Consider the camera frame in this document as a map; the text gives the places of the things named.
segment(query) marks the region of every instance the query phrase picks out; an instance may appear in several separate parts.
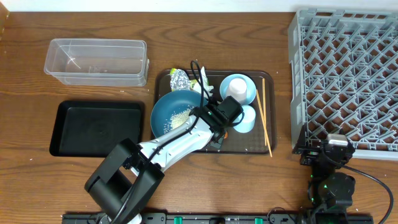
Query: light blue plate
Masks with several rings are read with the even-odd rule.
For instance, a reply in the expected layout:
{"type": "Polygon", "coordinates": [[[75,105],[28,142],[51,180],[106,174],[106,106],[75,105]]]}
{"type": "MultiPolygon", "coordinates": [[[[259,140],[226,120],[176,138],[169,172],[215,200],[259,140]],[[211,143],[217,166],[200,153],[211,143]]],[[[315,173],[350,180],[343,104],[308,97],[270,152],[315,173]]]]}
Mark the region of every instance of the light blue plate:
{"type": "MultiPolygon", "coordinates": [[[[207,105],[206,99],[203,100],[203,106],[205,105],[207,105]]],[[[166,127],[173,114],[179,114],[196,106],[200,106],[200,94],[190,90],[176,90],[160,98],[150,115],[150,127],[155,138],[169,132],[166,127]]]]}
{"type": "Polygon", "coordinates": [[[220,85],[220,95],[222,99],[226,98],[226,89],[231,80],[234,78],[242,78],[246,82],[246,85],[248,86],[246,100],[242,103],[242,105],[251,104],[251,102],[253,102],[253,100],[256,97],[256,84],[254,84],[253,80],[251,80],[248,76],[242,74],[228,75],[226,78],[224,78],[224,80],[221,82],[220,85]]]}

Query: white wall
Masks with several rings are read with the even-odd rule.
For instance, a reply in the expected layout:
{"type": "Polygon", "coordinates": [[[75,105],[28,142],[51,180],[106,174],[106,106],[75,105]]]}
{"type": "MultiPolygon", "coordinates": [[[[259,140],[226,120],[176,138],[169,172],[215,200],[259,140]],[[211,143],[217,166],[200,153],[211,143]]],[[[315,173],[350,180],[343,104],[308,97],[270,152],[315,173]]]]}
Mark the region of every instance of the white wall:
{"type": "Polygon", "coordinates": [[[398,0],[0,0],[9,11],[294,12],[300,7],[398,11],[398,0]]]}

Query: cup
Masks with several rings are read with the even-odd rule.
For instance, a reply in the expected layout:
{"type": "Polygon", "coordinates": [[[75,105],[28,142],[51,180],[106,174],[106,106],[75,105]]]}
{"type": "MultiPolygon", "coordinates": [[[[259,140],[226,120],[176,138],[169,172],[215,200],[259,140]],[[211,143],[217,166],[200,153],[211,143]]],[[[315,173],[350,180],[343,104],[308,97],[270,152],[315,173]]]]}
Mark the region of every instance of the cup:
{"type": "Polygon", "coordinates": [[[232,96],[240,104],[246,101],[248,85],[242,78],[234,78],[226,89],[226,96],[232,96]]]}
{"type": "Polygon", "coordinates": [[[234,129],[239,133],[248,133],[254,127],[254,123],[256,122],[256,111],[253,107],[249,105],[242,106],[244,117],[242,122],[242,115],[239,115],[238,118],[234,121],[234,123],[240,122],[238,125],[234,126],[234,129]]]}

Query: transparent plastic bin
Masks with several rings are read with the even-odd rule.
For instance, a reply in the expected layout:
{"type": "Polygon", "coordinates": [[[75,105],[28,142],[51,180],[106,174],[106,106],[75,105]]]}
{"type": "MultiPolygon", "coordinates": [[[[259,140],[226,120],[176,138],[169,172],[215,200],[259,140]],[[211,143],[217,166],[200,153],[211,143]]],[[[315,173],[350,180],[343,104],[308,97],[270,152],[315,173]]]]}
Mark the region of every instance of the transparent plastic bin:
{"type": "Polygon", "coordinates": [[[53,39],[44,72],[66,85],[144,86],[148,65],[143,40],[53,39]]]}

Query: brown serving tray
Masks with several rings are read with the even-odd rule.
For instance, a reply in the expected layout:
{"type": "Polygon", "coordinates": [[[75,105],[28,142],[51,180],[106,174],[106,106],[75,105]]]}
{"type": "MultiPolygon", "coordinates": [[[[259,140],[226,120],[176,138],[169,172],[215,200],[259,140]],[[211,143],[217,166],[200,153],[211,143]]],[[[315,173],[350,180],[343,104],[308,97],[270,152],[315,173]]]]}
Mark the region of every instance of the brown serving tray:
{"type": "MultiPolygon", "coordinates": [[[[171,92],[170,88],[170,70],[161,72],[155,83],[155,99],[156,103],[162,96],[171,92]]],[[[243,74],[250,77],[257,86],[260,100],[262,103],[262,79],[266,81],[266,111],[267,111],[267,131],[271,150],[274,150],[277,144],[276,125],[275,125],[275,96],[274,96],[274,81],[271,76],[262,71],[212,71],[206,70],[209,85],[214,86],[213,96],[218,100],[223,99],[220,96],[220,85],[225,77],[232,74],[243,74]]],[[[191,72],[187,72],[189,78],[194,80],[191,72]]],[[[257,99],[250,104],[256,110],[256,123],[253,130],[248,133],[239,133],[233,128],[228,129],[228,138],[224,139],[221,148],[213,146],[204,147],[195,152],[198,153],[222,153],[222,154],[268,154],[268,147],[264,144],[264,130],[262,127],[261,115],[257,99]]]]}

